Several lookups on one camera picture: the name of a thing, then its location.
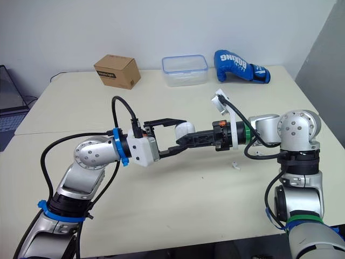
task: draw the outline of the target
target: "white table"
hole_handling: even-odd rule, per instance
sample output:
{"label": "white table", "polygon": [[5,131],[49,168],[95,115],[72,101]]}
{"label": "white table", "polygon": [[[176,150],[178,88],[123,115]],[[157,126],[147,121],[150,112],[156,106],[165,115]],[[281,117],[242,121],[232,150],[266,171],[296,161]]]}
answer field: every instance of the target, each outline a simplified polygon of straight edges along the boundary
{"label": "white table", "polygon": [[[272,82],[268,85],[237,81],[221,87],[246,116],[282,114],[295,108],[315,110],[284,68],[269,70]],[[215,78],[205,85],[168,88],[159,71],[141,74],[141,81],[131,91],[103,86],[94,73],[73,73],[63,75],[43,93],[6,151],[0,154],[0,258],[10,258],[38,211],[37,202],[47,198],[39,165],[42,150],[54,140],[81,129],[112,128],[113,95],[123,96],[142,122],[180,118],[193,121],[197,130],[207,130],[212,121],[223,118],[210,102],[220,87]],[[87,105],[91,101],[96,105]],[[128,128],[129,115],[123,108],[119,108],[119,117],[120,126]],[[174,144],[172,128],[157,128],[157,135],[161,147]],[[72,163],[73,149],[81,141],[61,144],[48,155],[47,167],[54,186]],[[324,220],[329,225],[342,224],[345,208],[339,206],[339,197],[345,181],[345,150],[325,123],[318,141],[320,169],[324,173]],[[254,150],[266,154],[277,151],[264,147]],[[238,162],[240,171],[231,167],[233,161]],[[84,225],[82,256],[280,233],[267,219],[263,201],[266,186],[278,167],[274,160],[247,159],[243,147],[217,153],[213,147],[191,149],[148,168],[133,163],[120,167],[111,188],[92,210],[95,219]],[[109,166],[102,184],[113,168],[114,165]]]}

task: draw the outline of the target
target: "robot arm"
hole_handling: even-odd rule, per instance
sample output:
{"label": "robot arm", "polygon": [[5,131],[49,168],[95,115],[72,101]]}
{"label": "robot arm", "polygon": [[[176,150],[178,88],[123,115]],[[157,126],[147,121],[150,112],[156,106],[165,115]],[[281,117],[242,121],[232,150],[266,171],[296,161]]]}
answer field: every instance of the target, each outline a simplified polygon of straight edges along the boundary
{"label": "robot arm", "polygon": [[[344,258],[345,243],[340,236],[322,223],[322,173],[319,171],[320,144],[315,137],[320,131],[320,118],[311,111],[296,110],[250,117],[246,120],[232,107],[229,98],[218,90],[212,99],[219,111],[230,114],[226,120],[212,123],[211,130],[196,132],[193,124],[184,120],[162,119],[147,121],[144,130],[138,127],[123,134],[113,130],[114,137],[95,136],[83,141],[74,150],[74,161],[65,173],[51,200],[40,201],[42,209],[19,244],[14,258],[73,258],[76,232],[92,208],[94,198],[105,175],[105,167],[129,158],[141,166],[176,155],[187,148],[215,146],[216,151],[237,148],[238,145],[275,147],[283,155],[280,182],[275,189],[275,214],[287,222],[286,230],[293,258]],[[243,121],[235,121],[235,112]],[[175,126],[177,146],[159,151],[154,127]]]}

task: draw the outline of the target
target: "black cable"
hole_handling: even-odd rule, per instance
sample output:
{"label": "black cable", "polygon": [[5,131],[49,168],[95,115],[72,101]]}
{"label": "black cable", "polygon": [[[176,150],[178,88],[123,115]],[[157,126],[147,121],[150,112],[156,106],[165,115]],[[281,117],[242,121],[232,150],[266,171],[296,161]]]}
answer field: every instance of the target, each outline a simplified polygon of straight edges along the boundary
{"label": "black cable", "polygon": [[38,99],[32,100],[30,101],[27,105],[29,106],[30,104],[32,104],[34,101],[37,101]]}
{"label": "black cable", "polygon": [[64,141],[67,141],[67,140],[70,140],[70,139],[75,139],[75,138],[79,138],[79,137],[85,137],[85,136],[102,136],[102,135],[108,135],[107,132],[102,132],[102,133],[99,133],[99,132],[89,132],[89,133],[80,133],[80,134],[75,134],[75,135],[70,135],[70,136],[67,136],[67,137],[64,137],[62,139],[59,139],[53,143],[51,143],[49,146],[47,146],[44,151],[42,152],[42,155],[41,155],[41,160],[40,160],[40,163],[41,163],[41,169],[42,169],[42,172],[43,172],[43,176],[45,178],[45,181],[48,185],[48,189],[49,189],[49,198],[48,198],[48,201],[47,203],[49,204],[49,202],[51,201],[51,199],[53,198],[53,185],[52,185],[52,182],[49,178],[49,175],[48,175],[48,171],[47,171],[47,168],[45,166],[45,157],[47,156],[47,153],[56,145],[64,142]]}
{"label": "black cable", "polygon": [[113,112],[113,119],[114,119],[114,124],[115,127],[118,128],[119,124],[118,124],[118,119],[116,117],[116,108],[115,108],[115,102],[116,100],[119,100],[120,102],[122,102],[122,104],[126,107],[126,109],[128,110],[130,116],[132,117],[132,120],[136,120],[136,116],[135,113],[133,112],[132,108],[130,107],[130,105],[124,100],[122,99],[120,96],[114,96],[112,99],[112,112]]}
{"label": "black cable", "polygon": [[58,76],[58,75],[60,75],[60,74],[63,74],[63,73],[67,73],[67,72],[59,72],[59,73],[53,75],[53,76],[50,78],[50,82],[52,82],[52,79],[53,79],[54,77],[56,77],[56,76]]}
{"label": "black cable", "polygon": [[23,246],[23,244],[24,244],[24,242],[25,242],[25,240],[26,240],[26,238],[27,238],[27,235],[28,235],[29,232],[31,231],[33,225],[35,225],[35,223],[36,223],[36,221],[38,220],[39,216],[41,215],[41,212],[42,212],[42,211],[43,211],[42,209],[39,210],[39,212],[36,214],[36,216],[35,216],[35,217],[33,218],[33,220],[31,221],[30,225],[29,225],[28,228],[26,229],[26,231],[25,231],[25,233],[24,233],[22,239],[20,240],[20,242],[19,242],[19,244],[18,244],[18,246],[17,246],[17,249],[16,249],[16,251],[15,251],[15,254],[13,255],[13,259],[18,259],[19,252],[20,252],[20,250],[21,250],[21,248],[22,248],[22,246]]}
{"label": "black cable", "polygon": [[79,222],[78,232],[77,232],[77,240],[75,242],[76,250],[75,250],[75,257],[76,259],[80,259],[80,236],[81,236],[81,229],[82,229],[83,222]]}
{"label": "black cable", "polygon": [[275,214],[272,212],[270,205],[268,204],[268,194],[272,188],[272,186],[274,185],[275,182],[277,182],[279,180],[279,178],[281,178],[283,176],[283,174],[285,174],[287,172],[287,168],[286,167],[284,170],[282,170],[267,186],[266,191],[265,191],[265,206],[268,209],[269,214],[271,215],[272,219],[275,220],[275,222],[282,228],[284,228],[285,226],[278,220],[278,218],[275,216]]}
{"label": "black cable", "polygon": [[33,99],[38,99],[38,97],[36,97],[36,96],[25,96],[25,97],[31,97]]}
{"label": "black cable", "polygon": [[112,184],[116,174],[118,173],[119,167],[120,167],[120,162],[118,161],[116,163],[115,170],[113,172],[112,177],[109,179],[108,183],[104,186],[103,190],[99,193],[99,195],[96,197],[96,199],[94,199],[93,202],[91,202],[91,204],[88,206],[87,210],[91,210],[93,208],[93,206],[96,204],[96,202],[98,202],[98,200],[102,197],[102,195],[106,192],[106,190]]}
{"label": "black cable", "polygon": [[219,101],[222,104],[227,104],[230,106],[230,108],[233,109],[234,112],[236,112],[236,114],[241,118],[241,120],[248,126],[248,128],[250,129],[250,131],[253,133],[253,135],[255,137],[257,137],[257,139],[265,146],[265,147],[278,147],[280,144],[267,144],[261,137],[260,135],[257,133],[257,131],[252,127],[252,125],[250,124],[250,122],[246,119],[246,117],[244,117],[244,115],[235,107],[234,104],[232,104],[231,102],[229,102],[228,100],[225,99],[224,96],[218,96]]}
{"label": "black cable", "polygon": [[250,158],[250,159],[255,159],[255,160],[275,159],[275,158],[278,158],[279,156],[285,155],[287,153],[287,151],[282,151],[282,152],[280,152],[278,154],[274,154],[274,155],[251,155],[248,153],[248,150],[255,143],[255,141],[257,141],[257,137],[254,137],[244,149],[245,156]]}

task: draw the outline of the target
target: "brown box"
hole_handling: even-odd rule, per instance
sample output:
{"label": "brown box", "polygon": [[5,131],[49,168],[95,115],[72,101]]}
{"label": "brown box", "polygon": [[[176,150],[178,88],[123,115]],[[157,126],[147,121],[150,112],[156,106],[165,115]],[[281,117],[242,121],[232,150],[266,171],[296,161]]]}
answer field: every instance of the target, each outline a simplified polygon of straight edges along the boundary
{"label": "brown box", "polygon": [[94,67],[105,85],[132,89],[140,79],[134,58],[106,55]]}

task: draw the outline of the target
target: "clear plastic container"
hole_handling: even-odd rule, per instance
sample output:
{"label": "clear plastic container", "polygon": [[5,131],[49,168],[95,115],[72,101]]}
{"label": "clear plastic container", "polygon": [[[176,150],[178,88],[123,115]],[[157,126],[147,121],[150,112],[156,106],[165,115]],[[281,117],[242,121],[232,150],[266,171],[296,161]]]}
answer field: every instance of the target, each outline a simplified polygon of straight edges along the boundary
{"label": "clear plastic container", "polygon": [[165,57],[162,69],[169,86],[204,84],[208,79],[208,66],[203,55]]}

